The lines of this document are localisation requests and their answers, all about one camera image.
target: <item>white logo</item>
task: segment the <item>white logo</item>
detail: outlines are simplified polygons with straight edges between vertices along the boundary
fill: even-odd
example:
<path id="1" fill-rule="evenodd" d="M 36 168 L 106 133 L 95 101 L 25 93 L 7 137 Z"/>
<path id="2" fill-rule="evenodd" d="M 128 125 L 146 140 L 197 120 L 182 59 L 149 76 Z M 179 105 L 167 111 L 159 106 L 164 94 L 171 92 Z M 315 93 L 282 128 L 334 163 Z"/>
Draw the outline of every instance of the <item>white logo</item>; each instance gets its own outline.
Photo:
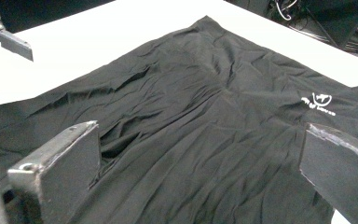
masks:
<path id="1" fill-rule="evenodd" d="M 312 93 L 313 96 L 313 102 L 311 102 L 308 98 L 302 97 L 301 100 L 304 101 L 306 105 L 308 105 L 311 109 L 320 110 L 326 114 L 329 114 L 331 116 L 335 116 L 336 113 L 327 110 L 324 108 L 324 106 L 327 106 L 330 104 L 333 97 L 331 95 L 325 95 L 325 94 L 319 94 L 315 95 L 315 93 Z"/>

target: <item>black t-shirt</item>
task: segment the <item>black t-shirt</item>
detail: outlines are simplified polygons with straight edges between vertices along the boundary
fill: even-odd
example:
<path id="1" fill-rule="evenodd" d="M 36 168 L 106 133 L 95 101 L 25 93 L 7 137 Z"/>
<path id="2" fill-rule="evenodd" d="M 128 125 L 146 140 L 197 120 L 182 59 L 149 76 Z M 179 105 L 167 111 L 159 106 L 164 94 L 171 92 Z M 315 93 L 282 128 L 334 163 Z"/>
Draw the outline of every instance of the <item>black t-shirt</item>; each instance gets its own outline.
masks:
<path id="1" fill-rule="evenodd" d="M 358 87 L 206 17 L 0 105 L 0 185 L 16 161 L 89 120 L 100 125 L 103 175 L 74 222 L 330 223 L 332 207 L 298 169 L 305 124 L 358 138 Z"/>

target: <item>black fabric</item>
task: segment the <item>black fabric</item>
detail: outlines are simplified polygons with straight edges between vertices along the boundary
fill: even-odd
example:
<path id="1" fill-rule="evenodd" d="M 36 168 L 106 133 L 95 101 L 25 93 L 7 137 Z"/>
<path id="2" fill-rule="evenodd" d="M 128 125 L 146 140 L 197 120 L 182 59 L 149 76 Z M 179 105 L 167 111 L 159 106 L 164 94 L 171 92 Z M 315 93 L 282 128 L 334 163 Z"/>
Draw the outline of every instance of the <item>black fabric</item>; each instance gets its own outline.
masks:
<path id="1" fill-rule="evenodd" d="M 330 95 L 324 111 L 311 108 L 313 93 Z M 76 223 L 329 223 L 332 207 L 298 171 L 305 124 L 358 138 L 358 87 L 206 17 L 0 105 L 1 186 L 10 165 L 89 120 L 100 124 L 103 168 Z"/>

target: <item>white table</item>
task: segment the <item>white table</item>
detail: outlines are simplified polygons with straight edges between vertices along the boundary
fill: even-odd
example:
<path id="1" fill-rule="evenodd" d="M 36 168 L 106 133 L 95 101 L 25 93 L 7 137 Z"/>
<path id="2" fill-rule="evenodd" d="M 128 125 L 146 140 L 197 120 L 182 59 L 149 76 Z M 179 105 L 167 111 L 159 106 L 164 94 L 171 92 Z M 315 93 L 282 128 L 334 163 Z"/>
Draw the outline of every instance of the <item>white table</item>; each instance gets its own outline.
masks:
<path id="1" fill-rule="evenodd" d="M 34 63 L 0 48 L 0 104 L 32 98 L 208 15 L 229 31 L 347 86 L 358 58 L 222 0 L 117 0 L 17 34 Z M 338 213 L 333 223 L 348 223 Z"/>

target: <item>white surface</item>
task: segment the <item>white surface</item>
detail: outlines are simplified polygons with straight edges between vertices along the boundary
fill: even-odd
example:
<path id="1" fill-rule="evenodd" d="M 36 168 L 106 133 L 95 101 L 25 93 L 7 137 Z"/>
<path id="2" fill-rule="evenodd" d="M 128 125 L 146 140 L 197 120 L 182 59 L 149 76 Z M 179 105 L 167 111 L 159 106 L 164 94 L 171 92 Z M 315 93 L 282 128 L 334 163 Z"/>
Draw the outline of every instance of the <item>white surface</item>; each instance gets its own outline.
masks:
<path id="1" fill-rule="evenodd" d="M 222 0 L 117 0 L 18 33 L 32 45 L 34 63 L 0 48 L 0 104 L 35 97 L 205 15 L 260 46 L 358 86 L 358 58 Z M 344 220 L 335 216 L 333 223 Z"/>

